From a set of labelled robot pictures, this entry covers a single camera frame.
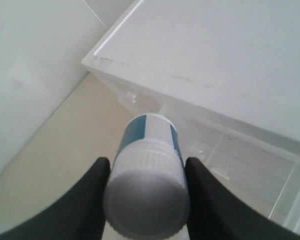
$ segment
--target beige floor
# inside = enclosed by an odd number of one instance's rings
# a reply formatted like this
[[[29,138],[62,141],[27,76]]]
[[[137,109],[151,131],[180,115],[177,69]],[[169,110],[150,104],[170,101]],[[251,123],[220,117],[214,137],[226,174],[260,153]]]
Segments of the beige floor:
[[[113,160],[133,116],[89,74],[0,176],[0,233],[62,196],[99,156]],[[104,239],[121,239],[106,227]]]

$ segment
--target plastic container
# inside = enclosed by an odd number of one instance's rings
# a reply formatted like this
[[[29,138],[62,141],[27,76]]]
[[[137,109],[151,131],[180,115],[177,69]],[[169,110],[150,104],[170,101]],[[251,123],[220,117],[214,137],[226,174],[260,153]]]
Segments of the plastic container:
[[[186,223],[186,177],[178,135],[167,118],[149,113],[128,124],[103,205],[110,225],[132,239],[165,239]]]

